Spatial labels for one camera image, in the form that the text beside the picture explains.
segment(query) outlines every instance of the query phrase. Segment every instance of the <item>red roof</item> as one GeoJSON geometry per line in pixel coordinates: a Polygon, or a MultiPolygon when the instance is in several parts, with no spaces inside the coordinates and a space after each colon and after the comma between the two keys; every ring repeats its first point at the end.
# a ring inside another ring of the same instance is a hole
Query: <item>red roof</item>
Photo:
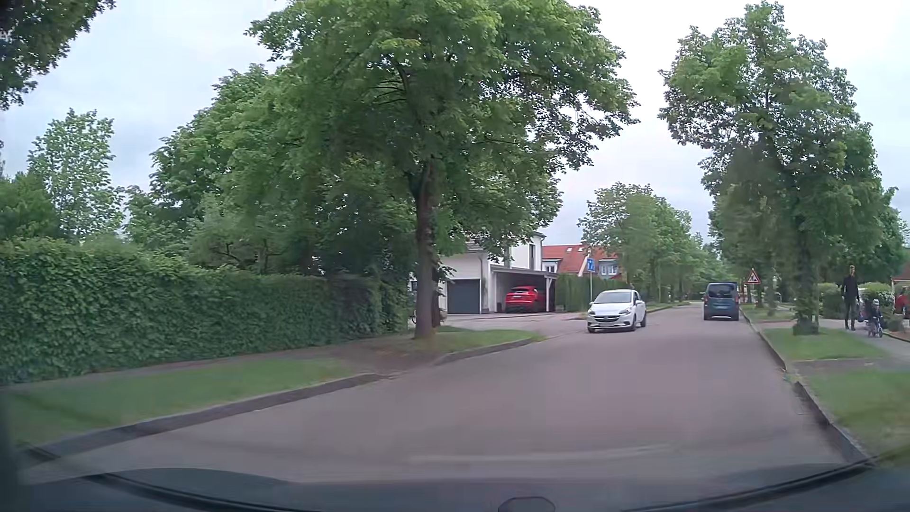
{"type": "MultiPolygon", "coordinates": [[[[557,267],[559,273],[578,273],[578,270],[584,264],[584,258],[587,255],[588,250],[586,249],[586,246],[581,243],[543,246],[544,260],[560,260],[560,264],[557,267]]],[[[597,261],[619,259],[617,254],[608,254],[599,247],[594,248],[592,256],[597,261]]]]}

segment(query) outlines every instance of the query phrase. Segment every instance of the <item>white hatchback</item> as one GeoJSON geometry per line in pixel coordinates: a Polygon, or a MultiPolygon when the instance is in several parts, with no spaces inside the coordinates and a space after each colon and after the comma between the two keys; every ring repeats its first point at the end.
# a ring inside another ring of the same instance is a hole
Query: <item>white hatchback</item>
{"type": "Polygon", "coordinates": [[[588,332],[600,329],[625,329],[634,331],[647,322],[647,305],[635,290],[607,290],[600,292],[588,310],[588,332]]]}

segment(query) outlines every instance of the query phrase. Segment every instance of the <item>garage door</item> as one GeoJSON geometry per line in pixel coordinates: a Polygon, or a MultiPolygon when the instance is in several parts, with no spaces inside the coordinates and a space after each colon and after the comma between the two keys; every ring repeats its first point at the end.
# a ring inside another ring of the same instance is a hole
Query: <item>garage door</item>
{"type": "Polygon", "coordinates": [[[446,287],[449,314],[480,312],[480,280],[456,279],[446,287]]]}

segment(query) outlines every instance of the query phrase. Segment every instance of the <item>road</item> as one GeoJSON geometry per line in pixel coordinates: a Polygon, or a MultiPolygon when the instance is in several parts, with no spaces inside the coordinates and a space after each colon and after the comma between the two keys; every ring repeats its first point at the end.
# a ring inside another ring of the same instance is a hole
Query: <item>road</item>
{"type": "Polygon", "coordinates": [[[293,481],[688,478],[839,463],[745,322],[656,312],[634,333],[570,315],[450,319],[543,343],[152,435],[31,468],[204,467],[293,481]]]}

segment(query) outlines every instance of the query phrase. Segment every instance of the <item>sky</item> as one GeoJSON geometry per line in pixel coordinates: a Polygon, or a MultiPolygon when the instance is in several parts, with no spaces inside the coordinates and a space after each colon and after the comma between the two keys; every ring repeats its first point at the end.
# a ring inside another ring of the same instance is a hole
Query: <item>sky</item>
{"type": "MultiPolygon", "coordinates": [[[[745,2],[581,2],[601,10],[603,34],[626,55],[620,76],[641,103],[633,111],[641,123],[599,144],[593,165],[561,179],[563,205],[543,232],[547,244],[577,243],[594,191],[616,181],[651,184],[655,192],[693,217],[693,230],[707,234],[711,198],[700,182],[698,161],[706,153],[670,138],[657,118],[663,106],[658,70],[668,67],[689,26],[711,32],[725,18],[743,13],[745,2]]],[[[865,0],[784,0],[787,27],[794,34],[825,39],[832,65],[845,67],[858,92],[864,120],[873,124],[878,166],[886,187],[898,187],[893,205],[910,220],[910,172],[900,163],[910,148],[905,116],[910,97],[907,64],[910,3],[865,0]]],[[[32,141],[47,124],[96,109],[114,120],[111,164],[115,185],[147,188],[153,172],[148,156],[160,139],[211,104],[212,85],[230,69],[265,63],[268,51],[244,32],[251,21],[282,8],[281,0],[119,0],[96,18],[91,32],[72,43],[69,55],[47,76],[25,104],[0,112],[0,140],[6,170],[25,169],[32,141]]]]}

